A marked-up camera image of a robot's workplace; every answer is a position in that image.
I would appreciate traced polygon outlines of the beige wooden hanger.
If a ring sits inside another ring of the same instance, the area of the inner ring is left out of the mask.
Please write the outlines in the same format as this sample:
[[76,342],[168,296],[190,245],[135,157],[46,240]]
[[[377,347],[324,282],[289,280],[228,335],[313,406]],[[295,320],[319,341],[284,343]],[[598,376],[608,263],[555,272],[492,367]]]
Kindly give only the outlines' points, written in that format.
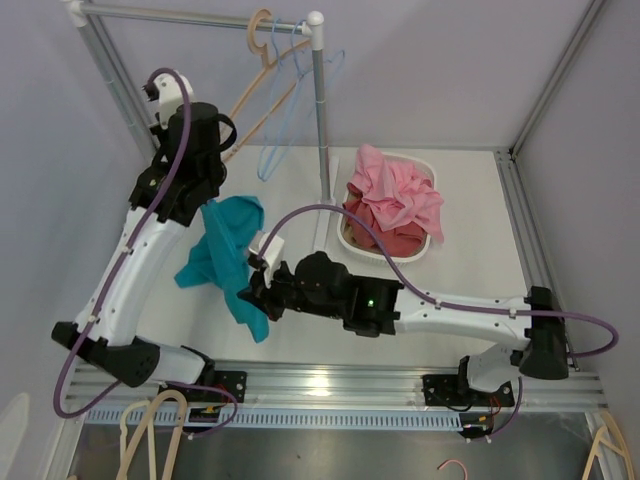
[[[229,114],[232,120],[237,119],[238,115],[243,112],[249,101],[269,79],[276,81],[276,76],[282,72],[285,60],[295,58],[298,53],[301,53],[303,50],[311,47],[310,37],[299,42],[293,42],[292,45],[284,51],[280,51],[275,45],[269,47],[267,43],[259,43],[257,40],[257,31],[258,27],[263,22],[270,22],[272,28],[275,28],[278,23],[272,12],[267,8],[260,8],[256,10],[249,19],[246,34],[247,47],[253,55],[260,59],[261,70],[232,107]],[[257,133],[266,125],[270,117],[292,96],[295,87],[296,83],[292,83],[280,97],[275,100],[268,101],[268,108],[266,112],[240,139],[236,139],[234,141],[231,149],[223,156],[224,163],[230,162],[231,159],[257,135]]]

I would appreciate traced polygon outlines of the teal t shirt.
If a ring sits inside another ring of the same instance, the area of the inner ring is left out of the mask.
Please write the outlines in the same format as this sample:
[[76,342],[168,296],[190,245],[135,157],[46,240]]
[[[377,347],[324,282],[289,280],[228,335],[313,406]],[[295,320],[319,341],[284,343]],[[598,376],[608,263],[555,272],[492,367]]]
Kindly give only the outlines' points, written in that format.
[[246,250],[264,226],[264,209],[255,196],[231,196],[207,202],[200,212],[204,234],[174,281],[180,288],[215,285],[223,292],[236,323],[246,326],[253,340],[260,343],[269,335],[268,318],[238,294],[249,287]]

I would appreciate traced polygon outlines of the light pink t shirt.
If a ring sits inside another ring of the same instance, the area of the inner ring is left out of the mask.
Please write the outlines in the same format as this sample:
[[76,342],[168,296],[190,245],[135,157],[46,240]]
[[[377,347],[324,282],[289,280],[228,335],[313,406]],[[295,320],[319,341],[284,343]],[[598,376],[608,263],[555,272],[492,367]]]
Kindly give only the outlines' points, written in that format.
[[347,192],[343,207],[367,222],[385,243],[399,242],[407,249],[426,235],[444,241],[444,200],[415,162],[364,144],[357,150]]

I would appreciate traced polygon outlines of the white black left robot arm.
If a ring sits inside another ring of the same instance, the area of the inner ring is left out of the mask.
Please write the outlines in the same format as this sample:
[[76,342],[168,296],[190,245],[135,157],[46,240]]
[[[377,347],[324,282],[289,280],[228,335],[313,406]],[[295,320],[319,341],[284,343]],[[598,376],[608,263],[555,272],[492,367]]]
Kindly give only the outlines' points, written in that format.
[[215,376],[211,360],[188,347],[172,347],[137,334],[146,298],[166,257],[199,208],[216,198],[226,179],[221,154],[231,140],[220,126],[231,120],[208,103],[191,105],[186,150],[179,150],[182,109],[167,128],[156,126],[160,141],[151,165],[138,177],[116,251],[90,301],[76,319],[58,322],[53,340],[129,387],[148,381],[180,382],[194,401],[209,398]]

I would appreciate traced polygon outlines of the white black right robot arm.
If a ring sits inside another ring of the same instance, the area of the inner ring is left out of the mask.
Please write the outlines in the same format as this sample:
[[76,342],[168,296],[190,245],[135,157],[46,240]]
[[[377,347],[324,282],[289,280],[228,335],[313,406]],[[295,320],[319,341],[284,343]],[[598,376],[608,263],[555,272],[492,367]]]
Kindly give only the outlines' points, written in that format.
[[295,268],[255,271],[239,298],[272,321],[287,310],[341,321],[358,336],[436,333],[476,338],[491,346],[459,363],[455,392],[480,403],[518,375],[564,380],[569,375],[566,332],[553,293],[532,287],[524,297],[469,299],[410,288],[398,280],[354,275],[326,253],[316,252]]

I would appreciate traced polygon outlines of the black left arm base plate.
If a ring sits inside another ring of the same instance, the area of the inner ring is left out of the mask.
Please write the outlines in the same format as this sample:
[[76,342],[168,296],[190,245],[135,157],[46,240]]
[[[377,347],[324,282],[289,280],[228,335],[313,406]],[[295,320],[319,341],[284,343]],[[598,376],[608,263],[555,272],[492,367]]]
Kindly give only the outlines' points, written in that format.
[[[203,373],[196,381],[197,385],[214,387],[226,391],[233,395],[238,403],[244,402],[246,391],[247,373],[239,370],[211,370]],[[176,390],[181,392],[189,403],[223,403],[228,404],[231,400],[221,393],[198,390],[193,387],[180,387],[175,384],[161,385],[158,392],[165,390]]]

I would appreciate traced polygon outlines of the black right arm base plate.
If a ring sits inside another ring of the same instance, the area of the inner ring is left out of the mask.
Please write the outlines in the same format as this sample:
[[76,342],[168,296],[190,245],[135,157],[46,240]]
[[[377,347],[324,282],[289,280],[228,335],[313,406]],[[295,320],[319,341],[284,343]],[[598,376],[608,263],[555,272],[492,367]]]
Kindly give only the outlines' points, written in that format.
[[421,377],[424,403],[458,412],[490,406],[514,407],[514,388],[505,382],[493,392],[473,390],[454,374],[425,374]]

